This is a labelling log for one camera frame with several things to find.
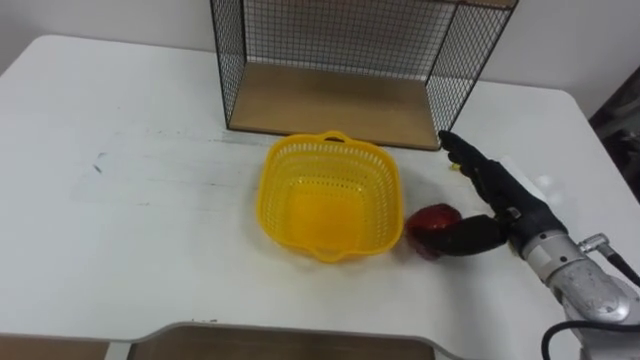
wooden board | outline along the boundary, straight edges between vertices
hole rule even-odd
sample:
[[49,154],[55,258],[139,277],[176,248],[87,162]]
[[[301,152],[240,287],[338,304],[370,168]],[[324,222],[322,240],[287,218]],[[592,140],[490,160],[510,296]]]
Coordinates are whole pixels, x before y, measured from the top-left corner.
[[104,360],[106,342],[0,337],[0,359]]
[[455,0],[459,3],[468,3],[471,5],[497,6],[505,8],[513,8],[516,6],[516,0]]
[[184,327],[136,345],[132,360],[434,360],[417,340]]
[[436,150],[424,82],[247,63],[229,127]]

robotic arm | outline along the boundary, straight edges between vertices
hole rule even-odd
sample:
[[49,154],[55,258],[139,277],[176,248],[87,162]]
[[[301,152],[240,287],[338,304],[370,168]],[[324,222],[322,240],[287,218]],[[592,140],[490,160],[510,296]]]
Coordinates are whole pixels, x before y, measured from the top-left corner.
[[454,133],[441,131],[439,135],[449,159],[460,165],[495,216],[464,219],[442,229],[441,236],[430,238],[426,245],[445,255],[463,256],[509,242],[551,290],[569,319],[545,333],[545,360],[550,359],[551,338],[565,329],[572,329],[582,343],[584,360],[640,359],[640,296],[587,256],[599,251],[640,287],[640,278],[608,239],[599,234],[576,244],[549,206],[531,195],[500,163],[487,159]]

yellow plastic basket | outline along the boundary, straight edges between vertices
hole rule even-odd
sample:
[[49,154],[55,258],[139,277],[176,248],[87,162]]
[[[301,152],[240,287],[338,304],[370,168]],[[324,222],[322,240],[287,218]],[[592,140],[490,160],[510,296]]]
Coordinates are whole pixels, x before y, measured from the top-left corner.
[[336,131],[273,145],[256,206],[271,238],[324,262],[389,250],[402,233],[402,211],[393,158]]

metal wire frame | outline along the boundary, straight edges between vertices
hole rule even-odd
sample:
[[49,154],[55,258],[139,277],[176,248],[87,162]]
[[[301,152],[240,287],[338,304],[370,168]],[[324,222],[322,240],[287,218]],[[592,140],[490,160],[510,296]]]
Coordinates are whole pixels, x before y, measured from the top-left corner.
[[455,124],[515,9],[424,0],[211,0],[225,119],[247,62],[425,81]]

red apple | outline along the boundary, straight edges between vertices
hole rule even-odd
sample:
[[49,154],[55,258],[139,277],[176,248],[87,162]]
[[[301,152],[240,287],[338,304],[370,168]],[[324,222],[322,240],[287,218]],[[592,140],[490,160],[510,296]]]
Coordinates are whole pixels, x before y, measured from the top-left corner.
[[438,204],[422,208],[411,215],[405,224],[405,236],[409,245],[427,260],[440,257],[437,250],[428,245],[429,232],[455,224],[462,220],[460,212],[447,204]]

